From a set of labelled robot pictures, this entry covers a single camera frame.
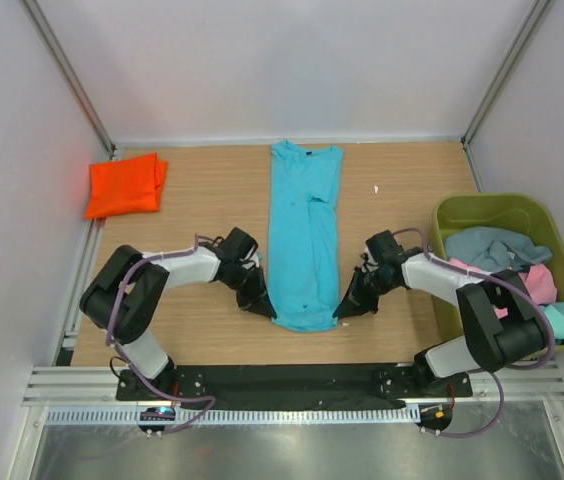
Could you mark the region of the turquoise blue t shirt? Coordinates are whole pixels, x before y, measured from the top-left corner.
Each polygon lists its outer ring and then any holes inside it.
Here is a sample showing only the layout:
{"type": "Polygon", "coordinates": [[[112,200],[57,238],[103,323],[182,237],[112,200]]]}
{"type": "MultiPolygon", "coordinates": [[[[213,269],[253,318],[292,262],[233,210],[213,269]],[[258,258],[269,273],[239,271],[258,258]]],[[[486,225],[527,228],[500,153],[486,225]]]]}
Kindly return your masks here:
{"type": "Polygon", "coordinates": [[[337,205],[344,152],[284,140],[271,147],[268,288],[282,328],[334,329],[340,302],[337,205]]]}

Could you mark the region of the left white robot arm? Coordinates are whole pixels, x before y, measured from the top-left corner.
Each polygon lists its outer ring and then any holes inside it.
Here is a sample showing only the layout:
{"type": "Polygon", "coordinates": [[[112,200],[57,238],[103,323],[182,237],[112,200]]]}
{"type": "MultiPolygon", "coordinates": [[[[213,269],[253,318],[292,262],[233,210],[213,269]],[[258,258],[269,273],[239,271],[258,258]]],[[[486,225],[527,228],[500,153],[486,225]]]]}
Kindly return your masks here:
{"type": "Polygon", "coordinates": [[[239,309],[275,319],[258,242],[235,227],[227,236],[197,236],[192,247],[162,253],[118,247],[82,294],[80,311],[105,332],[105,344],[116,349],[140,376],[139,387],[151,399],[166,398],[174,387],[175,369],[159,346],[150,324],[164,291],[220,282],[235,292],[239,309]]]}

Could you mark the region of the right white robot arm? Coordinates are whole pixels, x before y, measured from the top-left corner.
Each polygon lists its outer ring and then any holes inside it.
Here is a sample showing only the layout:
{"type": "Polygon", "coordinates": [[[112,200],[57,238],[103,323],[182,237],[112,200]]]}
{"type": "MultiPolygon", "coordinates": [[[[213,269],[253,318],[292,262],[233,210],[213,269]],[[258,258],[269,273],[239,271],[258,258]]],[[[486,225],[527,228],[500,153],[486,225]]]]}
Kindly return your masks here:
{"type": "Polygon", "coordinates": [[[366,240],[361,259],[336,319],[376,313],[380,297],[398,288],[426,292],[460,314],[459,337],[414,357],[412,381],[421,394],[434,396],[465,373],[521,369],[522,359],[532,354],[542,355],[537,367],[552,357],[553,327],[515,272],[461,268],[426,246],[404,248],[389,230],[366,240]]]}

